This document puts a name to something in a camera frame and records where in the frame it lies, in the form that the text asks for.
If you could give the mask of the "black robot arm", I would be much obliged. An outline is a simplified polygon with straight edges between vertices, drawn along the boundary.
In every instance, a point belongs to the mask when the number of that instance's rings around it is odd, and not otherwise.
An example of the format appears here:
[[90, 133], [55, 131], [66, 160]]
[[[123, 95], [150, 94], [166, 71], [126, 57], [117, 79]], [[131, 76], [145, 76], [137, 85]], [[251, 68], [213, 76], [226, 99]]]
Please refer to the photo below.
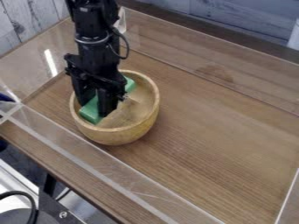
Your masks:
[[67, 53], [66, 74], [71, 77], [79, 105], [98, 97], [98, 115], [106, 117], [118, 109], [127, 94], [127, 79], [118, 66], [130, 52], [121, 53], [121, 40], [127, 38], [115, 27], [119, 20], [117, 0], [66, 0], [75, 24], [78, 54]]

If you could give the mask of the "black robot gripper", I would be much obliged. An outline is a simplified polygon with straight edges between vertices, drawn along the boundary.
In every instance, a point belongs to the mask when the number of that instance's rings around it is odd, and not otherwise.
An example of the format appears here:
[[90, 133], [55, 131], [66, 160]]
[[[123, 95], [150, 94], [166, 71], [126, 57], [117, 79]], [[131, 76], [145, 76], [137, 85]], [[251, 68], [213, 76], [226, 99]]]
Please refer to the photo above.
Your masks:
[[79, 105], [85, 106], [98, 94], [98, 113], [107, 117], [127, 92], [127, 81], [118, 69], [125, 58], [119, 36], [107, 34], [102, 38], [87, 38], [77, 35], [75, 42], [79, 53], [67, 53], [65, 59]]

